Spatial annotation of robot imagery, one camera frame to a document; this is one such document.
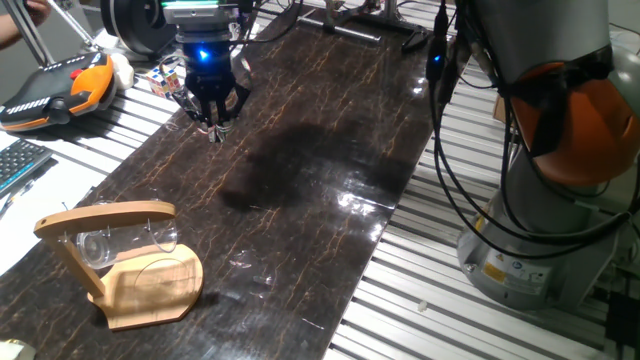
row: wooden base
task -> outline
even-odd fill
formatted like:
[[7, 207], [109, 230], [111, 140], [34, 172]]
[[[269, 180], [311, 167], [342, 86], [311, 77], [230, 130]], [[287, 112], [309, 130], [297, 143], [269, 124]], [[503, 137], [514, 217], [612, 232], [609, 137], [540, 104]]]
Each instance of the wooden base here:
[[104, 296], [87, 297], [102, 309], [110, 329], [178, 321], [200, 296], [202, 263], [191, 249], [180, 244], [168, 254], [117, 263], [102, 282]]

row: keyboard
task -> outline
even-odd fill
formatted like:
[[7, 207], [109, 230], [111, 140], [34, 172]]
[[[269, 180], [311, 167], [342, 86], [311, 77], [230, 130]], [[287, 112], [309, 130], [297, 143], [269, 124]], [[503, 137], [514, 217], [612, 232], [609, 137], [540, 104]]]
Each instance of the keyboard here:
[[22, 183], [32, 172], [51, 157], [51, 151], [42, 146], [18, 140], [0, 151], [0, 198]]

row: human hand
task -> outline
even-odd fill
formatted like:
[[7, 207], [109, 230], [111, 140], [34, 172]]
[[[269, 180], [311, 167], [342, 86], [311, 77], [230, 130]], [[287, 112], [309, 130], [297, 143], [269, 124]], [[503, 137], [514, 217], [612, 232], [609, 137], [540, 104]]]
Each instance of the human hand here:
[[47, 0], [26, 0], [25, 5], [31, 16], [31, 21], [36, 26], [40, 26], [51, 14], [51, 5]]

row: wooden stand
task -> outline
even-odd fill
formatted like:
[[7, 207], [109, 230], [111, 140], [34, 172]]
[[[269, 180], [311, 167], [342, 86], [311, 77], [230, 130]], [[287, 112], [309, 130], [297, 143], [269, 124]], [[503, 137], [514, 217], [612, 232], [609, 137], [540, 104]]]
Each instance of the wooden stand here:
[[100, 279], [87, 266], [66, 234], [165, 221], [175, 207], [160, 201], [94, 205], [41, 219], [34, 233], [43, 239], [89, 292], [89, 301], [104, 311], [109, 328], [126, 329], [180, 320], [198, 299], [202, 263], [187, 246], [115, 264]]

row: robot end effector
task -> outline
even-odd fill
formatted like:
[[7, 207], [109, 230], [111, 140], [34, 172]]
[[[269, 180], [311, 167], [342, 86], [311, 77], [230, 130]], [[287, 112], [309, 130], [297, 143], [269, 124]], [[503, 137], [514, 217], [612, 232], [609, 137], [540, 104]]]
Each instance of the robot end effector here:
[[[225, 140], [231, 121], [238, 117], [251, 93], [250, 89], [237, 83], [232, 72], [231, 52], [236, 45], [231, 41], [229, 26], [239, 24], [238, 39], [244, 38], [253, 25], [252, 11], [253, 0], [163, 3], [167, 23], [178, 28], [176, 40], [182, 44], [186, 60], [185, 87], [198, 100], [200, 109], [194, 106], [185, 90], [174, 92], [173, 98], [192, 120], [206, 125], [211, 141]], [[244, 62], [243, 65], [249, 71], [248, 64]], [[232, 91], [236, 95], [235, 104], [228, 109], [227, 99]], [[216, 120], [211, 103], [216, 105]]]

